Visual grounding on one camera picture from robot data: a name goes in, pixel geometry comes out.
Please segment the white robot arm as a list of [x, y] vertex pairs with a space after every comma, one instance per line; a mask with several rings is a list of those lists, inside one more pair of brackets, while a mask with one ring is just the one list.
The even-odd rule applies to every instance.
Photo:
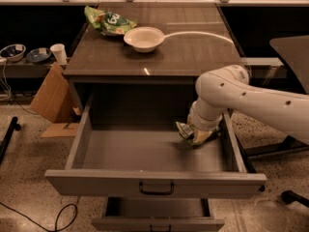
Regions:
[[213, 130], [230, 108], [309, 144], [309, 96], [248, 82], [248, 71], [238, 65], [201, 74], [195, 83], [198, 100], [190, 108], [190, 123], [200, 131]]

